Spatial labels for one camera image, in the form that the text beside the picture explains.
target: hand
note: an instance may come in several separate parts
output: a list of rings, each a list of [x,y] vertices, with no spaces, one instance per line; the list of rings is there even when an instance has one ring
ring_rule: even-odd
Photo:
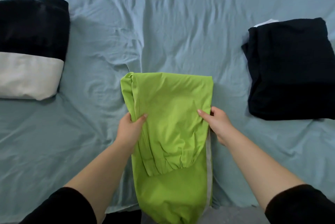
[[[229,135],[236,130],[232,123],[230,122],[228,116],[226,113],[216,107],[211,108],[211,114],[209,115],[206,112],[198,109],[198,114],[201,116],[206,122],[208,122],[211,129],[215,132],[217,135],[218,141],[226,146],[227,139],[229,138]]]
[[[147,114],[137,119],[136,122],[131,121],[131,115],[128,112],[119,122],[118,134],[115,142],[128,146],[132,151],[136,142],[140,139],[142,126],[145,123]]]

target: bed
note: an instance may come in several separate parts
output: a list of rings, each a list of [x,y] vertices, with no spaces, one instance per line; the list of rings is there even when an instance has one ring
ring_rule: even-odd
[[[251,116],[241,45],[269,19],[325,19],[335,44],[335,0],[66,0],[71,29],[59,92],[43,101],[0,99],[0,223],[20,221],[116,136],[128,72],[212,76],[212,104],[305,182],[335,199],[335,122]],[[257,201],[212,135],[213,206]],[[107,213],[138,207],[131,162]]]

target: forearm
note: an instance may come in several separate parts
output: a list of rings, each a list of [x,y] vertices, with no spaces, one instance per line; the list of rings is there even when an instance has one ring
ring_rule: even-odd
[[[105,216],[131,151],[121,141],[115,141],[65,185],[76,189],[89,201],[98,223]]]
[[[304,184],[235,128],[230,135],[226,146],[264,210],[278,193]]]

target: lime green fabric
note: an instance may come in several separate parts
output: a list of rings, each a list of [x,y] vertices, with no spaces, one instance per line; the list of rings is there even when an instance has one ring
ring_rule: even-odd
[[[128,73],[122,94],[133,121],[148,114],[132,154],[141,209],[157,223],[195,223],[207,202],[205,141],[212,77]]]

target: left hand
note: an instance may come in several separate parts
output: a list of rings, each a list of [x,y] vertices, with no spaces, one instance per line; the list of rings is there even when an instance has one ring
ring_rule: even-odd
[[[137,119],[136,122],[131,121],[131,115],[128,112],[119,122],[118,134],[115,142],[123,144],[134,149],[136,142],[140,139],[142,126],[145,123],[147,114]]]

